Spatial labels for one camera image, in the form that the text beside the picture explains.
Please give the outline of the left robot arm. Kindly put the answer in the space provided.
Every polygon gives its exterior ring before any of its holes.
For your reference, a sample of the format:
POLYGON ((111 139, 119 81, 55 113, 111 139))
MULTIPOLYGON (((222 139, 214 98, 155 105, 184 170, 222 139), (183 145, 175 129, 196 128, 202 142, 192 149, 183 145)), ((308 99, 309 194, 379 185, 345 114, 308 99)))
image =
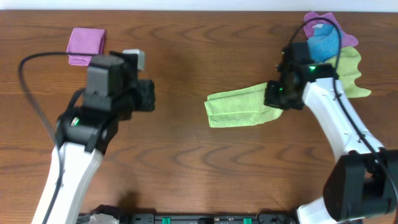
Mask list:
POLYGON ((155 108, 154 82, 139 79, 145 53, 138 49, 95 55, 86 86, 57 120, 55 147, 33 223, 75 223, 87 188, 120 121, 155 108))

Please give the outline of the crumpled purple cloth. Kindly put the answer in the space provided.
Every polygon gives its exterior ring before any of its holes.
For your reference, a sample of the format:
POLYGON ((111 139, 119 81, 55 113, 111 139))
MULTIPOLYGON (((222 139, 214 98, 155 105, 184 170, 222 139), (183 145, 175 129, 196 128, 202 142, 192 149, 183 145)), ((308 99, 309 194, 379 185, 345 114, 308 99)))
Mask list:
MULTIPOLYGON (((343 29, 340 27, 338 21, 336 20, 332 12, 328 12, 320 16, 316 12, 312 11, 306 13, 303 19, 305 22, 307 22, 310 19, 319 18, 319 17, 332 21, 339 28, 342 35, 342 47, 347 47, 347 46, 355 47, 359 44, 355 36, 347 34, 345 31, 343 31, 343 29)), ((328 21, 314 20, 310 21, 307 25, 305 25, 303 30, 305 35, 309 39, 315 36, 327 35, 330 33, 331 28, 333 28, 333 25, 328 21)))

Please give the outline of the folded purple cloth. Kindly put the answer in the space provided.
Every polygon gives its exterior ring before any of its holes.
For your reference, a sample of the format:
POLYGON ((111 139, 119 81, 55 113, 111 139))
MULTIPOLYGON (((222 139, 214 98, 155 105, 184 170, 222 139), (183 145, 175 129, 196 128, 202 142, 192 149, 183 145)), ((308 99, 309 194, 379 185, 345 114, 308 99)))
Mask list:
POLYGON ((106 31, 75 27, 72 30, 67 46, 68 53, 102 54, 104 50, 106 31))

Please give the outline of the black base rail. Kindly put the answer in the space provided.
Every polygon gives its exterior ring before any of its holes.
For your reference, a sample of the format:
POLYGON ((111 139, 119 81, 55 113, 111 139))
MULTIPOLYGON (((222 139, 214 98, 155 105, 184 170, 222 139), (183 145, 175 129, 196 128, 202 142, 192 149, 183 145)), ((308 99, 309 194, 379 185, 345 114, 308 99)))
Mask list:
POLYGON ((260 215, 108 215, 92 213, 79 215, 77 224, 296 224, 295 218, 284 214, 260 215))

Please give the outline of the crumpled green cloth on pile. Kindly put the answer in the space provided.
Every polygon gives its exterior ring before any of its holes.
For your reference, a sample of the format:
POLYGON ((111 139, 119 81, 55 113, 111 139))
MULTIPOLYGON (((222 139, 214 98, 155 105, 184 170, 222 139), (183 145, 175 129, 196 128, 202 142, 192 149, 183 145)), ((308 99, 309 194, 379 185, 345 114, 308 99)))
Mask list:
POLYGON ((360 61, 361 55, 354 47, 347 46, 341 49, 336 72, 348 98, 362 98, 371 94, 371 90, 360 88, 355 84, 355 80, 361 76, 358 70, 360 61))

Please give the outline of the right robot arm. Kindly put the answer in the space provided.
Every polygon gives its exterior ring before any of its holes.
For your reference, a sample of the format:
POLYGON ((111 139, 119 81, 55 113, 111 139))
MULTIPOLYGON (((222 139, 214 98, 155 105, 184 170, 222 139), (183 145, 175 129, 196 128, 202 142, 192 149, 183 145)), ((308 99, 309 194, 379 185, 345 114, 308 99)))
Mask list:
POLYGON ((397 211, 397 151, 386 150, 349 102, 336 69, 316 64, 305 42, 289 43, 269 81, 264 104, 308 107, 332 148, 336 164, 323 195, 296 210, 297 223, 344 223, 397 211))

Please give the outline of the crumpled blue cloth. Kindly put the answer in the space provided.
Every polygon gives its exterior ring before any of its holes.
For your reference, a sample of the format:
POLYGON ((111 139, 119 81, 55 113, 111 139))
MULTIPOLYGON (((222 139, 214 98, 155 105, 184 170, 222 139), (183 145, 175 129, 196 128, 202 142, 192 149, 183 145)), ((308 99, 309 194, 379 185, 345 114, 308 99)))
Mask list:
POLYGON ((316 27, 308 38, 310 56, 315 63, 324 62, 336 56, 340 50, 342 34, 331 24, 316 27))

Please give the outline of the green microfiber cloth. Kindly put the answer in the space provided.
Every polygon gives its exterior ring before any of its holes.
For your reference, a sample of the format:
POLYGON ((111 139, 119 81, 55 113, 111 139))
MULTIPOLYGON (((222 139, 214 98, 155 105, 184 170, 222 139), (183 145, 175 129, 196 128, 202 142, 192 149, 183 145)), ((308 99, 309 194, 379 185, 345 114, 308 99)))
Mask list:
POLYGON ((279 118, 282 109, 264 104, 266 83, 208 95, 206 113, 211 128, 255 126, 279 118))

